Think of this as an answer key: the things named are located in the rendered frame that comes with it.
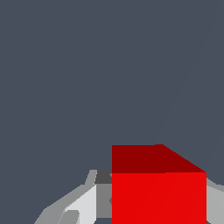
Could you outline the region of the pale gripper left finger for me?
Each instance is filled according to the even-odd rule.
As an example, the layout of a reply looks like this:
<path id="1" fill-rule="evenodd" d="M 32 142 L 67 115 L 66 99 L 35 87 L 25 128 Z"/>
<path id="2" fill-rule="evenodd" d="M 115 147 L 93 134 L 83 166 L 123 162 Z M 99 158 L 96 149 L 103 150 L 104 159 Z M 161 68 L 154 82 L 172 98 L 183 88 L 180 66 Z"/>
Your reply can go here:
<path id="1" fill-rule="evenodd" d="M 90 170 L 83 185 L 45 208 L 34 224 L 95 224 L 112 218 L 112 171 Z"/>

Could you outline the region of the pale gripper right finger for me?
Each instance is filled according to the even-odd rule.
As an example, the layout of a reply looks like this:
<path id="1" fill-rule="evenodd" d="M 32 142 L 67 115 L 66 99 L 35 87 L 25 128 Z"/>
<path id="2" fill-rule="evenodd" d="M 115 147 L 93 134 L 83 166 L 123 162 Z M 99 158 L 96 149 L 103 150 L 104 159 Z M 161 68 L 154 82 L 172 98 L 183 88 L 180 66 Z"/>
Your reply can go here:
<path id="1" fill-rule="evenodd" d="M 224 185 L 206 180 L 206 220 L 210 224 L 224 224 Z"/>

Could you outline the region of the red cube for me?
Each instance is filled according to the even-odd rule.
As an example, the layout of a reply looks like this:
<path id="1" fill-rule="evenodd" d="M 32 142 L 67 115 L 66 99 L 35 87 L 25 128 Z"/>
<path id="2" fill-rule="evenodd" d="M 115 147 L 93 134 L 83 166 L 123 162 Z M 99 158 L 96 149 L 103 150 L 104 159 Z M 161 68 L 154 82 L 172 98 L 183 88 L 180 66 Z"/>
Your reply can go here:
<path id="1" fill-rule="evenodd" d="M 112 224 L 207 224 L 207 173 L 162 144 L 114 145 Z"/>

